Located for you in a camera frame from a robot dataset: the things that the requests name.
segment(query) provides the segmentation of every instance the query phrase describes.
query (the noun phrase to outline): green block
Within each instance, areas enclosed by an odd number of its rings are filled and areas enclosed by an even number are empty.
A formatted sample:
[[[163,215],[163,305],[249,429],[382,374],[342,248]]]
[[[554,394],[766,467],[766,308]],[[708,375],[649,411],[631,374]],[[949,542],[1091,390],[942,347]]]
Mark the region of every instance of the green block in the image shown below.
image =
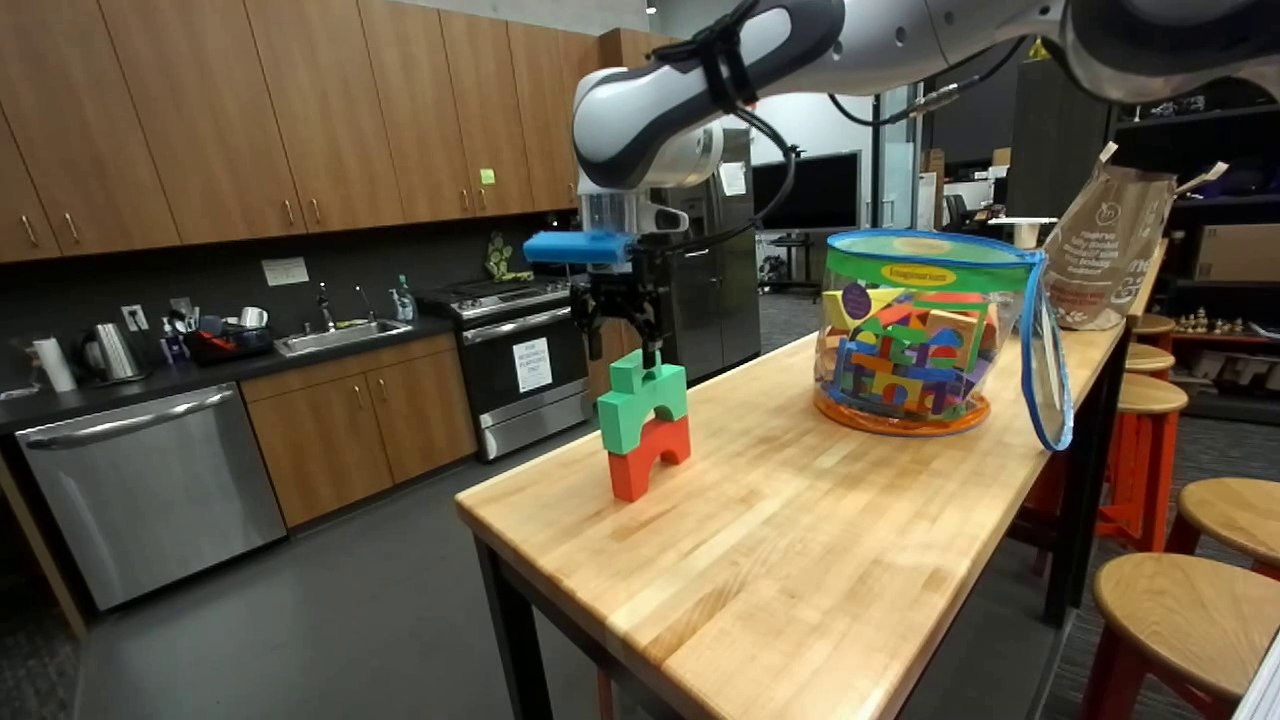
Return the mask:
[[[620,355],[609,365],[609,394],[597,398],[602,449],[610,458],[634,452],[649,417],[689,417],[689,374],[681,365],[642,374],[642,351]]]

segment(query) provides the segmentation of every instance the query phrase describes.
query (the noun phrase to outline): wooden table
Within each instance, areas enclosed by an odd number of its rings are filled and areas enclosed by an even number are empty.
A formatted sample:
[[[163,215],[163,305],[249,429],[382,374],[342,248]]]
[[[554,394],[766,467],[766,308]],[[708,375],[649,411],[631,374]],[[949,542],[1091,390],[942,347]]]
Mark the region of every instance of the wooden table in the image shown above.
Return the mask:
[[[1080,605],[1123,330],[1063,337],[1077,429],[1046,619]],[[548,715],[544,609],[649,709],[891,715],[1002,542],[1046,452],[1016,344],[984,429],[863,435],[811,411],[811,339],[692,390],[692,459],[634,505],[597,435],[457,496],[480,542],[515,715]]]

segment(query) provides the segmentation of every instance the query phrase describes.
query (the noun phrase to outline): black table leg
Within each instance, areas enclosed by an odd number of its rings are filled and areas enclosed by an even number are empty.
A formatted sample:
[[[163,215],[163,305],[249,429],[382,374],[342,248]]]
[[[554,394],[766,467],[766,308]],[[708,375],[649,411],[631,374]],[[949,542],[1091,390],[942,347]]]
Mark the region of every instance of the black table leg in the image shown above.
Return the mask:
[[[1091,526],[1104,496],[1104,471],[1112,458],[1114,399],[1123,380],[1127,330],[1120,332],[1104,374],[1097,375],[1087,399],[1077,417],[1077,439],[1067,452],[1067,493],[1052,548],[1045,619],[1052,627],[1067,625],[1067,612],[1080,609],[1087,562],[1091,562]]]
[[[488,593],[494,649],[502,656],[510,715],[515,720],[548,720],[553,698],[548,698],[544,652],[536,644],[532,605],[506,582],[502,562],[484,542],[477,542],[477,554],[480,554],[480,575],[484,575],[484,593]]]

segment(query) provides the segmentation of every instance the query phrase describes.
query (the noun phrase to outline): red block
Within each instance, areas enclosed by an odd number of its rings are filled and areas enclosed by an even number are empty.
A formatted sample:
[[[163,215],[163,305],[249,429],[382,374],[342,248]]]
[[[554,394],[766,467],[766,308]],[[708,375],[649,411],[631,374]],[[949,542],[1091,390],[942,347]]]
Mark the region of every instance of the red block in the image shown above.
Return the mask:
[[[653,466],[683,466],[689,458],[689,417],[681,421],[649,421],[640,431],[640,449],[626,458],[609,458],[610,496],[634,505],[649,493]]]

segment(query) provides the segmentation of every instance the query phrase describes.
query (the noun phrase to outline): butcher block countertop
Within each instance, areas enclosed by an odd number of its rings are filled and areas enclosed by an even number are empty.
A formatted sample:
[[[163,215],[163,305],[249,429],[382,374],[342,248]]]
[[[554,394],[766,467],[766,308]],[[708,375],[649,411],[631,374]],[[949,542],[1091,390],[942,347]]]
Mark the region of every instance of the butcher block countertop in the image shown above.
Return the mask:
[[[1067,332],[1077,403],[1112,332]],[[811,339],[692,390],[692,458],[617,505],[599,435],[457,496],[468,530],[683,715],[891,715],[1046,452],[1016,339],[962,435],[811,408]]]

